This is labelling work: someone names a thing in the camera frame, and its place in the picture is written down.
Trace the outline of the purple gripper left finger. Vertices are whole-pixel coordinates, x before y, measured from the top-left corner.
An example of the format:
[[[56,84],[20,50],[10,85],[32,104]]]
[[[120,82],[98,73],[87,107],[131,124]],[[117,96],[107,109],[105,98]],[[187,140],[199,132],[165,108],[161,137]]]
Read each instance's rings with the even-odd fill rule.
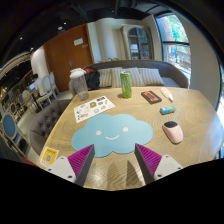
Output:
[[[83,186],[94,156],[94,145],[89,145],[69,157],[59,157],[47,168],[47,171],[76,185]]]

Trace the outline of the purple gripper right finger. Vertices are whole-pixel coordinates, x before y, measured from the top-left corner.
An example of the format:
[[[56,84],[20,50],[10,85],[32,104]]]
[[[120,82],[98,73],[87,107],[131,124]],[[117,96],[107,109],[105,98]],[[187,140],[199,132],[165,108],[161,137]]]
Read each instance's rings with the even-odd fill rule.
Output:
[[[160,155],[140,144],[135,144],[134,153],[146,184],[164,178],[183,168],[170,155]]]

